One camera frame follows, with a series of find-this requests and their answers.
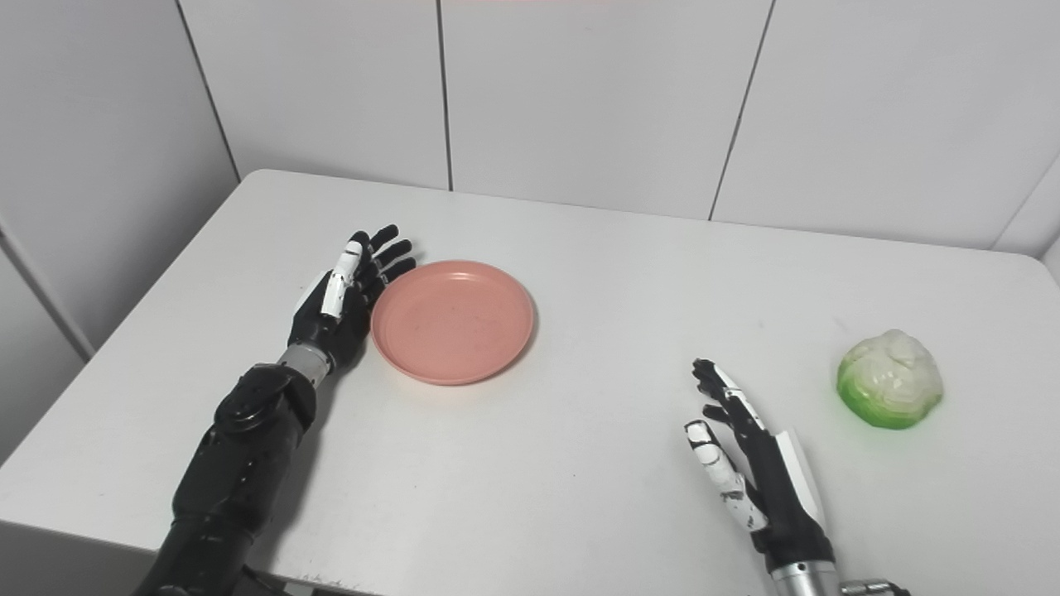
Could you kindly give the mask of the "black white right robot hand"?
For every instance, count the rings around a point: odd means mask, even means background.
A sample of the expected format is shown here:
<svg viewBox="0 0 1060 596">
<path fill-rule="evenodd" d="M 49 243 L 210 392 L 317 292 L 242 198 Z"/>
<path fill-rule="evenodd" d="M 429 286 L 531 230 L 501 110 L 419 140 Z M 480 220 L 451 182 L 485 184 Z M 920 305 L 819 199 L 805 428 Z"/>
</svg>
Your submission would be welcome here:
<svg viewBox="0 0 1060 596">
<path fill-rule="evenodd" d="M 813 561 L 834 565 L 836 554 L 826 536 L 793 435 L 772 433 L 743 390 L 712 361 L 694 361 L 692 376 L 700 392 L 712 403 L 704 405 L 703 419 L 686 425 L 689 445 L 730 507 L 732 518 L 750 534 L 754 549 L 764 556 L 766 569 Z M 732 431 L 749 464 L 749 475 L 740 473 L 720 446 L 709 426 L 711 421 Z"/>
</svg>

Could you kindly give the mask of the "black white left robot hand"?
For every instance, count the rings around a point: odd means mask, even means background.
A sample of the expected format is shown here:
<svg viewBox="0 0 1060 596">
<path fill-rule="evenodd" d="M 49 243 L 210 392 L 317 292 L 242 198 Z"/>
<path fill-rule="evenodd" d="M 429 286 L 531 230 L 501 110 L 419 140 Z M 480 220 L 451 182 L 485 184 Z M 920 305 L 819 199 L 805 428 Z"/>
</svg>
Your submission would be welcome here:
<svg viewBox="0 0 1060 596">
<path fill-rule="evenodd" d="M 412 271 L 412 242 L 398 240 L 394 223 L 370 235 L 353 234 L 332 268 L 323 271 L 292 320 L 288 344 L 314 348 L 330 373 L 351 366 L 364 346 L 383 291 Z"/>
</svg>

